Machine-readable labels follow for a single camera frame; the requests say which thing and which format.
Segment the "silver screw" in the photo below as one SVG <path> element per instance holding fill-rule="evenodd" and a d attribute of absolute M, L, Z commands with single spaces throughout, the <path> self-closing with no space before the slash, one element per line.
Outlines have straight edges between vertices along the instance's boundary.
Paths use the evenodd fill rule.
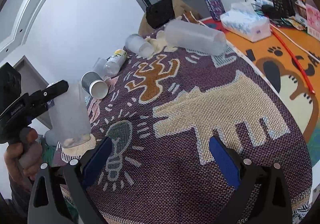
<path fill-rule="evenodd" d="M 279 163 L 274 163 L 273 166 L 276 169 L 280 169 L 281 168 L 281 165 Z"/>
<path fill-rule="evenodd" d="M 249 158 L 243 159 L 245 165 L 249 166 L 252 164 L 252 161 Z"/>
<path fill-rule="evenodd" d="M 43 164 L 40 166 L 41 169 L 46 169 L 47 167 L 48 167 L 48 164 L 47 164 L 47 163 L 43 163 Z"/>
<path fill-rule="evenodd" d="M 75 166 L 77 163 L 78 163 L 78 159 L 72 159 L 72 160 L 70 161 L 70 164 L 71 164 L 72 166 Z"/>

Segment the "white tissue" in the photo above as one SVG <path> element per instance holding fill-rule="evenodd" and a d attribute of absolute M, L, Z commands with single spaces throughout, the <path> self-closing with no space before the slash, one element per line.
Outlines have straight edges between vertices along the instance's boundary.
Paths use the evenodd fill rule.
<path fill-rule="evenodd" d="M 271 36 L 269 19 L 256 14 L 250 3 L 233 3 L 220 18 L 225 29 L 251 42 Z"/>

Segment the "paper cup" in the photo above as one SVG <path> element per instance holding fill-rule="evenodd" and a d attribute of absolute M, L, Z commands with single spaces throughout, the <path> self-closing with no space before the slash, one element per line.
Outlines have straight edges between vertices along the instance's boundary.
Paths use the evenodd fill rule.
<path fill-rule="evenodd" d="M 87 72 L 81 79 L 82 88 L 93 98 L 102 100 L 107 96 L 108 85 L 96 72 Z"/>

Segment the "table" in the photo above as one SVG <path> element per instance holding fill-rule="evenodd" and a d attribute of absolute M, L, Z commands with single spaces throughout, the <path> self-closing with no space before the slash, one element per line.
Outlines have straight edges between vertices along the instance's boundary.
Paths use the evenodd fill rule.
<path fill-rule="evenodd" d="M 311 94 L 294 61 L 275 36 L 268 37 L 256 43 L 252 43 L 237 34 L 223 28 L 221 22 L 215 22 L 212 18 L 203 19 L 207 26 L 221 30 L 226 38 L 245 54 L 268 78 L 279 93 L 297 122 L 307 143 L 313 167 L 312 189 L 320 184 L 320 68 L 319 64 L 311 56 L 292 44 L 280 32 L 276 32 L 289 49 L 295 54 L 305 73 L 310 79 L 316 94 Z M 320 59 L 320 42 L 306 32 L 293 28 L 281 28 L 287 36 L 298 45 L 310 51 Z"/>

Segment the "black bag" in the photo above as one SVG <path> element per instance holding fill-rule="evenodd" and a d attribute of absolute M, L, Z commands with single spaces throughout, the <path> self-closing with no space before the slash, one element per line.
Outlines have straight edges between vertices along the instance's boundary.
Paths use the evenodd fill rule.
<path fill-rule="evenodd" d="M 148 24 L 157 29 L 175 18 L 172 0 L 161 0 L 147 7 L 146 18 Z"/>

